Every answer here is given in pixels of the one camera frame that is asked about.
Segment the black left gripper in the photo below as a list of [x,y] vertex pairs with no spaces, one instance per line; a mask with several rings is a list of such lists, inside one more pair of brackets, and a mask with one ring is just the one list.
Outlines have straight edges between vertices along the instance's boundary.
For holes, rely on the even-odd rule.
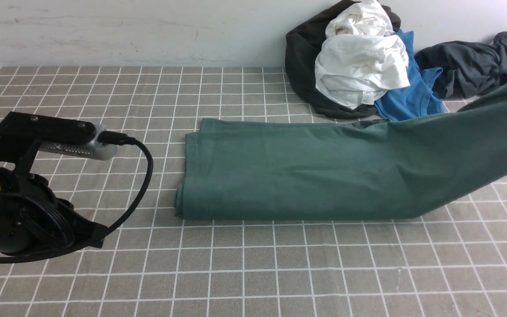
[[60,198],[52,203],[43,202],[38,215],[38,240],[53,251],[87,241],[90,247],[101,248],[107,229],[106,225],[83,217],[72,203]]

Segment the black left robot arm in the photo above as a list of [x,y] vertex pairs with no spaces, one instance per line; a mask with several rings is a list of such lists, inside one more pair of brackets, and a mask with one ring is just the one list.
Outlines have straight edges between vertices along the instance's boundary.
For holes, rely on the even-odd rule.
[[90,241],[102,247],[106,225],[84,218],[58,198],[46,178],[0,168],[0,253],[32,256]]

